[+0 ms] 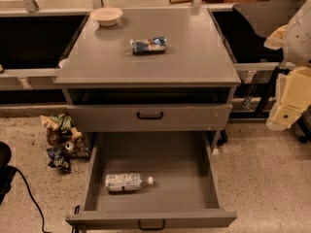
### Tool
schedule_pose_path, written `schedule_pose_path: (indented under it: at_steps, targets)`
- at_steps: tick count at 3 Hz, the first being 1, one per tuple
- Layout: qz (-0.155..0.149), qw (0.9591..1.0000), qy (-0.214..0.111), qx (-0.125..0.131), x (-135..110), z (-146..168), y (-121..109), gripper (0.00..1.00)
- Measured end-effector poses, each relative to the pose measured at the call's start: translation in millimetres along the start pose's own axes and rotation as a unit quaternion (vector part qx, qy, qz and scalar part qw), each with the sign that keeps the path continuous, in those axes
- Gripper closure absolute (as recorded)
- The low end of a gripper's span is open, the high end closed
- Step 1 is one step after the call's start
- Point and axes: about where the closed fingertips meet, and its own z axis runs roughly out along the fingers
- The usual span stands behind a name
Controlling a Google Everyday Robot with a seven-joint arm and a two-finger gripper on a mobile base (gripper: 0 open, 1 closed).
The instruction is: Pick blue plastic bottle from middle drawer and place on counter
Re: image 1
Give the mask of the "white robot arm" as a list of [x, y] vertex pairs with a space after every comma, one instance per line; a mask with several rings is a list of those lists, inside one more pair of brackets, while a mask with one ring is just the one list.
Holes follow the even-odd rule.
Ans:
[[290, 22], [276, 29], [264, 42], [271, 50], [283, 50], [281, 66], [295, 68], [276, 82], [276, 102], [266, 126], [271, 130], [290, 128], [311, 106], [311, 0], [307, 0]]

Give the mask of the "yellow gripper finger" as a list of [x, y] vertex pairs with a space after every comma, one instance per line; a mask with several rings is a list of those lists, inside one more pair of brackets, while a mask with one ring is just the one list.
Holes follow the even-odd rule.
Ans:
[[276, 101], [266, 126], [281, 131], [290, 128], [311, 106], [311, 69], [296, 67], [276, 80]]
[[270, 50], [282, 49], [285, 45], [285, 35], [288, 25], [276, 29], [264, 42], [264, 46]]

